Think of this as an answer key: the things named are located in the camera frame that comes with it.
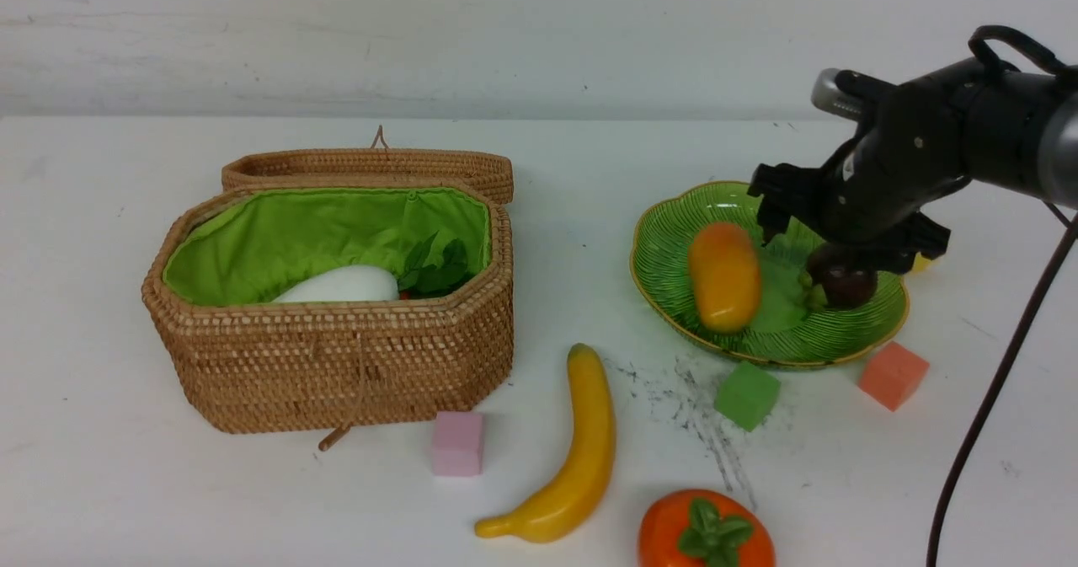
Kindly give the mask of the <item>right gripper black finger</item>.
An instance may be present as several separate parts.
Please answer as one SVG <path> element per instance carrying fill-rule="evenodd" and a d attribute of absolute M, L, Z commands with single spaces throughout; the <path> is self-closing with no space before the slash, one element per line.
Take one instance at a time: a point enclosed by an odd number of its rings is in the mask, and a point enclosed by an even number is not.
<path fill-rule="evenodd" d="M 825 181 L 830 178 L 830 164 L 817 168 L 798 167 L 789 163 L 760 164 L 752 172 L 747 194 L 758 197 L 757 225 L 762 243 L 770 243 L 786 233 L 793 219 L 812 230 L 823 240 L 830 236 L 821 225 L 820 202 Z"/>

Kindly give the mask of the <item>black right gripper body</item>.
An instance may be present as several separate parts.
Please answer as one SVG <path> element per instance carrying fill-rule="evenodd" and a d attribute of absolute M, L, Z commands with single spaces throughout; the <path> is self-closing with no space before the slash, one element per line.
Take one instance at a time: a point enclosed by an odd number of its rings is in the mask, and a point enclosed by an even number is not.
<path fill-rule="evenodd" d="M 897 84 L 856 122 L 855 136 L 827 160 L 820 209 L 829 243 L 869 241 L 966 186 L 953 96 L 977 79 L 975 68 L 938 69 Z"/>

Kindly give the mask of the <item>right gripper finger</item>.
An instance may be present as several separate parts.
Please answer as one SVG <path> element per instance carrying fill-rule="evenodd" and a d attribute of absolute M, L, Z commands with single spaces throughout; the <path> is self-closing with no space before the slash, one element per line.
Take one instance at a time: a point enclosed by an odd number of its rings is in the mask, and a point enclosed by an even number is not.
<path fill-rule="evenodd" d="M 904 275 L 914 267 L 917 255 L 939 259 L 946 253 L 951 229 L 916 212 L 877 237 L 852 248 L 852 267 Z"/>

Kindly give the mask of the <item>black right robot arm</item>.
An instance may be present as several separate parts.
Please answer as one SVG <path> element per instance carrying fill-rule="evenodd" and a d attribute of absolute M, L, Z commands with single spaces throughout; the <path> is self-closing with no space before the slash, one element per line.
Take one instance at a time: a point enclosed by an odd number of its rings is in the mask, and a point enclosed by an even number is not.
<path fill-rule="evenodd" d="M 1019 29 L 989 24 L 971 57 L 904 83 L 825 69 L 812 102 L 857 129 L 819 168 L 755 169 L 748 194 L 770 241 L 793 219 L 858 268 L 902 275 L 951 233 L 924 205 L 973 182 L 1075 207 L 1075 67 Z"/>

